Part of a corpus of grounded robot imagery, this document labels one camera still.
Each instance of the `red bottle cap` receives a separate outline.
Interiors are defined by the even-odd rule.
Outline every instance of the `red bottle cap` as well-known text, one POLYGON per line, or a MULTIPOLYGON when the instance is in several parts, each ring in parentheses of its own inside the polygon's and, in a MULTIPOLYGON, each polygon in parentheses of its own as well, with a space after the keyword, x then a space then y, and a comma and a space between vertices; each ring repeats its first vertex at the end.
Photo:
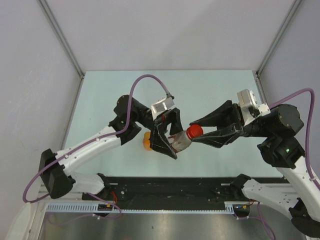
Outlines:
POLYGON ((191 140, 204 134, 204 130, 200 125, 194 124, 186 129, 186 135, 191 140))

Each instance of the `clear plastic bottle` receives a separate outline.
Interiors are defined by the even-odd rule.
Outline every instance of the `clear plastic bottle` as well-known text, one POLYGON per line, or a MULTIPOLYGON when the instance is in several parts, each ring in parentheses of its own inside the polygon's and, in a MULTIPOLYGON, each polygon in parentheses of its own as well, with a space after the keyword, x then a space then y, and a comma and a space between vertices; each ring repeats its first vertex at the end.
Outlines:
POLYGON ((192 138, 201 136, 202 134, 204 134, 202 127, 195 124, 188 127, 185 131, 178 132, 177 134, 168 137, 168 139, 173 140, 171 142, 171 147, 176 153, 179 153, 190 146, 192 138))

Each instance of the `reflective metal surface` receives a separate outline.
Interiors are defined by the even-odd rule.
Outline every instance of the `reflective metal surface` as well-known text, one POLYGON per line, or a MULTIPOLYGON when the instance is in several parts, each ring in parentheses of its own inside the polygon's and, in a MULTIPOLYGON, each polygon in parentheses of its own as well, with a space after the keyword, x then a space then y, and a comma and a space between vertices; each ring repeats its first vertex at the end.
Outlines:
MULTIPOLYGON (((277 240, 305 240, 291 222, 275 210, 262 206, 265 221, 277 240)), ((46 213, 63 223, 83 213, 46 213)), ((253 206, 251 216, 258 216, 253 206)), ((260 221, 236 220, 227 214, 124 214, 116 220, 85 217, 55 226, 44 222, 39 240, 269 240, 260 221)))

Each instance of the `light blue tabletop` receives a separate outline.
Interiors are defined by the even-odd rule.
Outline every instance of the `light blue tabletop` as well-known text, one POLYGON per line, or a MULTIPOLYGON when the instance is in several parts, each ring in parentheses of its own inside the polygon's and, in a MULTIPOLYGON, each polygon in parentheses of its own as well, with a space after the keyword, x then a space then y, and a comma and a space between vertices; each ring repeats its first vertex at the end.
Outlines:
MULTIPOLYGON (((161 71, 88 71, 76 105, 66 147, 71 147, 99 132, 115 118, 113 109, 120 96, 129 94, 132 83, 143 74, 160 78, 174 95, 184 129, 189 123, 209 114, 226 100, 238 103, 237 92, 249 89, 259 98, 250 70, 161 70, 161 71)), ((133 97, 147 107, 165 96, 151 78, 141 80, 133 97)), ((205 132, 214 128, 205 128, 205 132)), ((106 176, 134 177, 280 177, 266 164, 257 148, 263 138, 238 138, 220 149, 192 143, 174 160, 146 151, 142 131, 125 145, 106 151, 81 166, 77 172, 106 176)))

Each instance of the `orange object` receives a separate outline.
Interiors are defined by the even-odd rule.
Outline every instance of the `orange object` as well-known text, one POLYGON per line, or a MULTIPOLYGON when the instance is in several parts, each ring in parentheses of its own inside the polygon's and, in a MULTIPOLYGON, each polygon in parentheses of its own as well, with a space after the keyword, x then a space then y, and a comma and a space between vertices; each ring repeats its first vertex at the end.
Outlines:
POLYGON ((195 137, 199 137, 204 134, 204 130, 198 124, 191 125, 186 129, 186 135, 189 139, 193 139, 195 137))
POLYGON ((151 151, 152 150, 151 147, 150 147, 150 134, 151 134, 150 131, 145 132, 144 136, 143 136, 143 140, 142 140, 144 149, 147 150, 147 151, 151 151))

